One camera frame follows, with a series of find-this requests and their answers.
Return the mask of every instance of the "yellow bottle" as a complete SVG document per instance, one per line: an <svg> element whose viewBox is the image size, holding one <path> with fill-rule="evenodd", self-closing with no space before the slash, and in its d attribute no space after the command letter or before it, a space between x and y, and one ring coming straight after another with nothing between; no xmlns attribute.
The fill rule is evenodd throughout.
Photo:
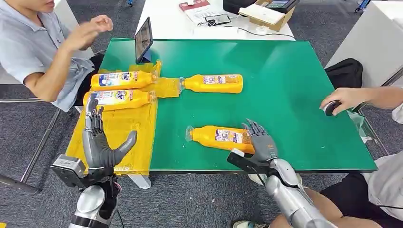
<svg viewBox="0 0 403 228"><path fill-rule="evenodd" d="M91 87L94 91L136 89L155 83L156 80L155 72L147 73L141 70L96 74L91 78Z"/></svg>
<svg viewBox="0 0 403 228"><path fill-rule="evenodd" d="M203 93L238 94L243 89L242 75L194 75L180 78L180 91L190 89Z"/></svg>
<svg viewBox="0 0 403 228"><path fill-rule="evenodd" d="M84 95L84 106L86 106L91 93L96 93L98 107L103 106L105 111L124 108L139 108L145 104L155 101L154 91L143 92L136 89L98 92L90 91Z"/></svg>
<svg viewBox="0 0 403 228"><path fill-rule="evenodd" d="M223 150L239 149L245 153L255 153L248 131L228 127L204 126L186 129L186 140L196 141L203 146Z"/></svg>

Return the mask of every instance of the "sneaker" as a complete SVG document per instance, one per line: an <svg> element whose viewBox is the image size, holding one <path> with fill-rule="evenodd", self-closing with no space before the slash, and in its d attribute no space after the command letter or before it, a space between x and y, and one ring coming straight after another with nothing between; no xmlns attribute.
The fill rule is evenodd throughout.
<svg viewBox="0 0 403 228"><path fill-rule="evenodd" d="M238 221L232 228L269 228L270 224L256 224L250 221Z"/></svg>
<svg viewBox="0 0 403 228"><path fill-rule="evenodd" d="M253 182L255 182L255 183L258 184L258 185L263 186L263 183L262 183L262 181L259 179L259 177L258 177L257 174L248 174L248 176L249 176L249 179L251 179ZM262 180L266 183L266 179L267 179L266 174L259 174L259 176L260 176L260 177L262 178ZM302 185L302 178L301 178L301 175L299 175L298 173L297 173L297 178L298 178L299 184Z"/></svg>

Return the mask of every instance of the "black mouse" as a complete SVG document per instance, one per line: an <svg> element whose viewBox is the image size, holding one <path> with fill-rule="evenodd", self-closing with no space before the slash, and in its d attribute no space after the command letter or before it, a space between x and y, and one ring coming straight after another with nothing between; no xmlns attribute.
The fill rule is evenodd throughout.
<svg viewBox="0 0 403 228"><path fill-rule="evenodd" d="M333 115L333 111L337 107L339 107L339 105L341 105L340 100L334 100L334 101L327 103L327 105L324 108L322 108L322 110L325 112L326 115L331 116L331 115Z"/></svg>

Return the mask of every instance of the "gray shirt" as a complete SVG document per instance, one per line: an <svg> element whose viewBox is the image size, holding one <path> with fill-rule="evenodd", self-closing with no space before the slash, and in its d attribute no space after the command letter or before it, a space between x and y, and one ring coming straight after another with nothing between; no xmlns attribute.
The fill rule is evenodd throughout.
<svg viewBox="0 0 403 228"><path fill-rule="evenodd" d="M4 0L0 0L0 64L24 83L32 73L45 73L70 31L55 13L39 13L44 27L38 26ZM84 78L94 71L89 59L72 58L66 82L52 104L67 112L76 100Z"/></svg>
<svg viewBox="0 0 403 228"><path fill-rule="evenodd" d="M403 104L395 108L392 118L403 124ZM368 183L368 198L375 205L403 207L403 151L375 161L378 171L363 173ZM403 209L381 207L388 215L403 221Z"/></svg>

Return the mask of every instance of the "human hand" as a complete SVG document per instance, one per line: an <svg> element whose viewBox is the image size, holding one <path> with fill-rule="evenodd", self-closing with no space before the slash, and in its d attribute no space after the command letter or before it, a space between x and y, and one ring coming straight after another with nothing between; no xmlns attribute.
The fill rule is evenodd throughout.
<svg viewBox="0 0 403 228"><path fill-rule="evenodd" d="M323 109L326 104L331 101L339 100L341 105L333 110L333 115L337 115L340 112L356 107L369 99L370 95L367 89L338 88L322 101L320 109Z"/></svg>
<svg viewBox="0 0 403 228"><path fill-rule="evenodd" d="M107 15L99 15L91 19L91 22L99 25L103 32L113 30L113 22Z"/></svg>
<svg viewBox="0 0 403 228"><path fill-rule="evenodd" d="M104 29L95 22L85 22L79 25L63 42L61 49L78 51L91 43Z"/></svg>

